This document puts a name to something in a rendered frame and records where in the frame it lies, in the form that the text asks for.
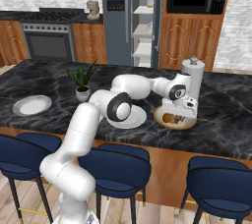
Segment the green plant in white pot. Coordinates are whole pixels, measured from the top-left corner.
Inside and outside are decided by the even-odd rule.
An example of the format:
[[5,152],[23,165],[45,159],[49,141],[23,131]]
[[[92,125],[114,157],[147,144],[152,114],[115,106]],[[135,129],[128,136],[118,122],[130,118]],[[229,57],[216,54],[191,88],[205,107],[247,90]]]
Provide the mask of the green plant in white pot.
[[80,102],[86,102],[91,94],[91,89],[89,87],[89,81],[91,76],[96,71],[96,64],[93,62],[86,73],[84,73],[83,67],[79,66],[76,73],[72,73],[67,70],[68,77],[75,83],[76,87],[76,97]]

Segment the white plate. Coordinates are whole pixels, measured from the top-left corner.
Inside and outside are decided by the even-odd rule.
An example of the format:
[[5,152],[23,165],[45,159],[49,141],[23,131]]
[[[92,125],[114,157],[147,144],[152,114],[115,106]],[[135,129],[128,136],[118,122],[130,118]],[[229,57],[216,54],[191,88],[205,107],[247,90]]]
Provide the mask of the white plate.
[[107,122],[118,129],[134,129],[143,125],[147,120],[147,113],[139,106],[133,105],[129,117],[123,122],[114,122],[107,120]]

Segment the steel range with oven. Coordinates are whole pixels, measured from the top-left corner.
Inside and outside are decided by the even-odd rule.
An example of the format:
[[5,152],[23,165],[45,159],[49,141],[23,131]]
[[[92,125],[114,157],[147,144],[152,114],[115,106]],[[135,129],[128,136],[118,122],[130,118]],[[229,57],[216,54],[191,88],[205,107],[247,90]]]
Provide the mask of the steel range with oven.
[[21,18],[29,58],[76,62],[72,23],[84,13],[83,9],[40,8]]

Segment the wooden kitchen island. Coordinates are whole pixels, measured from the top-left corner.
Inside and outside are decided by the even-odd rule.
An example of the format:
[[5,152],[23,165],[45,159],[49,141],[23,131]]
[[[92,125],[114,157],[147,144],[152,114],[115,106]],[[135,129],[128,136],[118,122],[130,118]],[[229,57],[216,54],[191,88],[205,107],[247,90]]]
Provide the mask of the wooden kitchen island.
[[[0,133],[26,130],[63,136],[79,102],[67,70],[76,63],[26,60],[0,76]],[[46,95],[52,105],[44,112],[18,116],[13,105],[28,96]],[[201,85],[198,119],[184,131],[156,122],[154,111],[161,97],[151,93],[134,103],[147,112],[147,121],[133,130],[120,130],[106,121],[99,124],[94,144],[121,142],[139,145],[151,156],[152,176],[147,201],[179,206],[186,187],[189,159],[198,154],[231,158],[252,168],[252,75],[206,73]]]

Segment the grey white bowl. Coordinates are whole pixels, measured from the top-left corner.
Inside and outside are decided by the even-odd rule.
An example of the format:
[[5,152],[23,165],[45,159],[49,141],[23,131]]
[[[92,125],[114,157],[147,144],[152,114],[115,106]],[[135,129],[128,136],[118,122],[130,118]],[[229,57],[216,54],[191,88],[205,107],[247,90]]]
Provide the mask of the grey white bowl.
[[13,112],[18,116],[31,116],[46,111],[52,105],[52,100],[46,95],[33,95],[17,101]]

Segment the tall wooden cupboard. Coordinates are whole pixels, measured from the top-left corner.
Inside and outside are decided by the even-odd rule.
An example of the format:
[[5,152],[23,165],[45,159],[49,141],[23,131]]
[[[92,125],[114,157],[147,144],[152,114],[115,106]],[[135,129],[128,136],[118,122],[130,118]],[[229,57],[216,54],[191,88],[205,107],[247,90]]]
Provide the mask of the tall wooden cupboard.
[[166,4],[167,0],[163,0],[158,66],[178,70],[183,60],[197,57],[210,72],[214,67],[227,0],[220,15],[167,13]]

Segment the orange chicken drumstick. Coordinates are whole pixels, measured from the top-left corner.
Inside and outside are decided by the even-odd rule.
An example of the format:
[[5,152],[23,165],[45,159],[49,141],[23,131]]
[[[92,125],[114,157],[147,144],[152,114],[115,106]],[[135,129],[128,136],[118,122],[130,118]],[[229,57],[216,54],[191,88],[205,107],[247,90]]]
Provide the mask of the orange chicken drumstick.
[[165,113],[165,114],[162,116],[162,120],[163,120],[165,123],[170,123],[170,124],[178,124],[182,119],[183,119],[182,116],[173,115],[173,114],[168,114],[168,113]]

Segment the grey blue fridge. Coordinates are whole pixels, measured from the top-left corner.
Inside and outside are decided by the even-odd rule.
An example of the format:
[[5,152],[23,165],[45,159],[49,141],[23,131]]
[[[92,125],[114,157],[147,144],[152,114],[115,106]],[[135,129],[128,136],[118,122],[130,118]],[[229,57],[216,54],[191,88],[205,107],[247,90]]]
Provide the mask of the grey blue fridge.
[[102,0],[109,65],[156,68],[162,0]]

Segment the open grey fridge door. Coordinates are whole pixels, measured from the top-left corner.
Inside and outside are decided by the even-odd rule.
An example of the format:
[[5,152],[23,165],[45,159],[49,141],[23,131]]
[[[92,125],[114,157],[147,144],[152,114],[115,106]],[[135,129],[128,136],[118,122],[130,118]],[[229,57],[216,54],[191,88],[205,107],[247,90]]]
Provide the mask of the open grey fridge door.
[[152,68],[158,67],[162,3],[163,3],[163,0],[154,0],[152,59],[151,59],[151,67]]

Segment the white canister with grey knob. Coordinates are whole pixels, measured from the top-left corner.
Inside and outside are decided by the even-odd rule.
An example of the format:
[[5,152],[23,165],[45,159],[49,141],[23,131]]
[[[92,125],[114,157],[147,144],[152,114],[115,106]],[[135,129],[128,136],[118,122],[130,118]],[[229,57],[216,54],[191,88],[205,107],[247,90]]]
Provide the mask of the white canister with grey knob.
[[198,97],[204,71],[205,64],[197,57],[192,57],[182,62],[181,72],[190,76],[190,84],[186,88],[186,94],[182,97],[188,118],[195,119],[197,117]]

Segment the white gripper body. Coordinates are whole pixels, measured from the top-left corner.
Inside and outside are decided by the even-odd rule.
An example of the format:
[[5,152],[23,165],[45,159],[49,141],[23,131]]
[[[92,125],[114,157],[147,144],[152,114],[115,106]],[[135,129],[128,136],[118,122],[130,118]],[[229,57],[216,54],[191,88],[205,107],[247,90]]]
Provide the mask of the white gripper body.
[[195,105],[192,108],[185,107],[182,105],[181,107],[175,106],[172,101],[164,99],[161,102],[161,109],[163,113],[178,115],[181,117],[196,119],[198,113],[198,106]]

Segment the wooden base cupboard run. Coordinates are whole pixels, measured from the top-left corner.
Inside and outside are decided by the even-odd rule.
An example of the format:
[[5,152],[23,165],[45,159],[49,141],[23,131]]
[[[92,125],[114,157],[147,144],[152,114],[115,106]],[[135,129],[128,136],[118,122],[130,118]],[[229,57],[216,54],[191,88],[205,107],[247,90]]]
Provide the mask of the wooden base cupboard run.
[[104,25],[73,24],[77,61],[106,63]]
[[28,58],[21,24],[0,21],[0,67],[17,65]]

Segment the tan plate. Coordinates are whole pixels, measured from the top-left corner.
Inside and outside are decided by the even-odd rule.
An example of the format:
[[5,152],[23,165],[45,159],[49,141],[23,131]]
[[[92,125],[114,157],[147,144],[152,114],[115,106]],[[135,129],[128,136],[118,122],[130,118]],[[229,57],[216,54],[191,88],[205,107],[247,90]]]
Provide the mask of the tan plate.
[[191,127],[193,127],[197,120],[191,119],[191,118],[185,118],[183,121],[179,120],[177,123],[165,123],[162,119],[163,113],[161,111],[161,107],[158,107],[154,112],[154,118],[155,120],[162,126],[166,128],[170,128],[172,130],[187,130]]

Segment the closed grey fridge door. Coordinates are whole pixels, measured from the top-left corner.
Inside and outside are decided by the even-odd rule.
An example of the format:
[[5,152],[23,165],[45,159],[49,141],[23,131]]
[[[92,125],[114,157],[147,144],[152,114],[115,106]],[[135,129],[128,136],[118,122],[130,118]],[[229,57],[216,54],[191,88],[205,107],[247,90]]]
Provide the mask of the closed grey fridge door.
[[102,0],[106,39],[106,63],[131,65],[131,0],[129,0],[129,42],[125,39],[125,0]]

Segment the blue bar stool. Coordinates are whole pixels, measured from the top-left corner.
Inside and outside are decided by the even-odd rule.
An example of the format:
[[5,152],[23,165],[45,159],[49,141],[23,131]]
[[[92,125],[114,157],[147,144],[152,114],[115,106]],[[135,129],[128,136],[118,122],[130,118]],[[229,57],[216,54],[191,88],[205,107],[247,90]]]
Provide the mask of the blue bar stool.
[[0,134],[0,171],[8,178],[20,223],[24,224],[14,181],[35,179],[49,222],[53,222],[47,197],[41,181],[39,166],[43,158],[61,145],[57,136],[39,133],[21,133],[15,137]]
[[132,224],[136,224],[135,195],[142,191],[146,202],[146,185],[152,173],[149,153],[136,146],[104,143],[78,161],[95,178],[97,218],[102,196],[129,198]]
[[193,224],[199,224],[204,211],[242,224],[252,212],[252,169],[238,161],[194,156],[187,165],[180,209],[188,195],[198,204]]

